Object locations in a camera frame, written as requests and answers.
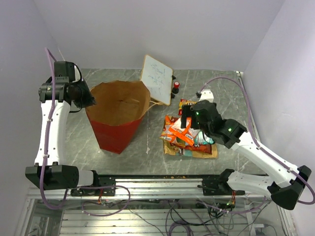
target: gray marble surface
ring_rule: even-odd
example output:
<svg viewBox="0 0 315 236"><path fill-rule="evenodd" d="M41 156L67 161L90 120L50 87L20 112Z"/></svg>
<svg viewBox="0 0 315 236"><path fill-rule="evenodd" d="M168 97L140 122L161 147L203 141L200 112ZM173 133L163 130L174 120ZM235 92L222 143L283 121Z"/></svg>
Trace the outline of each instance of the gray marble surface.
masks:
<svg viewBox="0 0 315 236"><path fill-rule="evenodd" d="M141 70L134 69L82 69L90 88L113 80L139 80ZM195 99L195 93L210 78L227 76L237 79L235 72L213 70L175 70L180 90L170 106L154 106L146 114L129 146L120 154L101 150L97 144L85 110L69 114L66 126L66 160L82 170L96 170L99 174L220 174L226 168L247 174L264 172L242 155L218 146L217 159L198 159L163 154L162 140L165 115L176 116L181 98ZM247 109L240 89L230 81L217 80L209 89L215 96L218 111L223 118L233 118L247 126Z"/></svg>

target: red paper bag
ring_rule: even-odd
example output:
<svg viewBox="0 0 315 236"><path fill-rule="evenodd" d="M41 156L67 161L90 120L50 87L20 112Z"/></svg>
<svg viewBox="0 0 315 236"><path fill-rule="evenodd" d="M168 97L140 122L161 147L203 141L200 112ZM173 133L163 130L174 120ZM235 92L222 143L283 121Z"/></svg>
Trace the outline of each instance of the red paper bag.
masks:
<svg viewBox="0 0 315 236"><path fill-rule="evenodd" d="M91 89L96 105L86 108L101 149L120 154L149 108L150 91L142 81L113 81Z"/></svg>

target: whiteboard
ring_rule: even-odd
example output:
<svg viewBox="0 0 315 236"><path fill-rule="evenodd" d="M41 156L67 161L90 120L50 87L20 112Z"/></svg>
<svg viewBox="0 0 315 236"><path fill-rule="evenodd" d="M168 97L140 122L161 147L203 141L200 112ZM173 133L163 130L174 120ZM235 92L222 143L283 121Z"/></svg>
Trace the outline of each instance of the whiteboard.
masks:
<svg viewBox="0 0 315 236"><path fill-rule="evenodd" d="M165 105L171 104L172 75L172 68L149 55L144 56L140 80L150 91L151 98Z"/></svg>

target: snack bag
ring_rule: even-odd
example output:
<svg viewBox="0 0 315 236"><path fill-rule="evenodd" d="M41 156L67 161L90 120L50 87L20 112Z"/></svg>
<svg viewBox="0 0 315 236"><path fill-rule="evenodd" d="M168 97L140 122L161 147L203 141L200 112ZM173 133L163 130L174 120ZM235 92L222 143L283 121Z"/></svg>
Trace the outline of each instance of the snack bag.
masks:
<svg viewBox="0 0 315 236"><path fill-rule="evenodd" d="M205 153L201 151L192 151L180 148L176 145L173 145L165 140L163 140L164 154L177 155L177 156L192 156L197 158L217 158L218 150L217 145L211 145L212 153Z"/></svg>
<svg viewBox="0 0 315 236"><path fill-rule="evenodd" d="M187 118L186 128L181 129L181 120L178 119L170 128L169 131L172 132L176 137L184 140L189 145L193 145L193 136L191 136L188 132L191 125L191 118Z"/></svg>
<svg viewBox="0 0 315 236"><path fill-rule="evenodd" d="M185 141L185 140L183 140L183 139L181 139L181 138L179 138L173 134L174 129L176 129L178 131L179 128L180 128L180 119L179 118L175 118L172 116L165 116L164 128L163 128L163 131L160 135L160 138L169 142L171 145L177 146L178 148L181 148L184 150L200 151L200 152L204 152L207 154L212 153L211 145L199 145L199 144L193 143L193 140L194 140L193 137L196 135L196 133L199 132L199 130L194 130L194 129L189 128L187 133L184 135L184 139L186 140ZM180 132L184 133L186 129L180 129Z"/></svg>
<svg viewBox="0 0 315 236"><path fill-rule="evenodd" d="M209 138L207 135L203 134L202 131L200 131L194 138L195 144L214 144L214 141L212 138Z"/></svg>

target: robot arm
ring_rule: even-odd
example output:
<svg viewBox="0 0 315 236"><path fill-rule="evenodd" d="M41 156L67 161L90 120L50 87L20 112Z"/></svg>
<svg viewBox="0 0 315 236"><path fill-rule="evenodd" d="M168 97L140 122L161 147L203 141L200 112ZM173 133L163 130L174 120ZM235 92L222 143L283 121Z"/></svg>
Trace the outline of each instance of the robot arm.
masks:
<svg viewBox="0 0 315 236"><path fill-rule="evenodd" d="M45 139L48 137L47 166L45 168L44 189L68 189L79 186L97 184L95 171L81 171L75 166L63 165L65 160L65 125L68 114L71 113L71 103L82 109L95 104L86 82L81 76L79 68L72 62L56 61L55 81L56 100L52 115L50 132L46 136L47 118L52 106L52 79L44 83L39 89L39 100L42 108L42 128L40 145L34 166L26 167L26 177L39 188L41 165L44 157Z"/></svg>
<svg viewBox="0 0 315 236"><path fill-rule="evenodd" d="M268 176L246 175L227 169L221 174L221 181L232 190L245 190L262 194L271 198L276 204L286 209L294 209L305 185L292 171L307 181L311 170L306 167L297 167L285 161L266 146L258 142L257 147L247 129L233 119L222 119L218 113L216 104L208 100L202 100L190 107L200 128L208 137L217 144L221 144L238 153L243 154L250 161L260 167ZM262 149L272 154L283 165L270 158Z"/></svg>

